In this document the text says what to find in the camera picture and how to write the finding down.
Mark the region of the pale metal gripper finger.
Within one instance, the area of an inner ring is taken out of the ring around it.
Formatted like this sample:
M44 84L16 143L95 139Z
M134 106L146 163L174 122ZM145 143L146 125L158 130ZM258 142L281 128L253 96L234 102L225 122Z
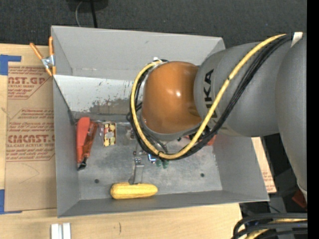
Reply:
M143 164L142 159L140 157L135 158L134 164L134 171L131 178L129 179L129 183L131 185L141 184L143 181L143 172L145 165Z

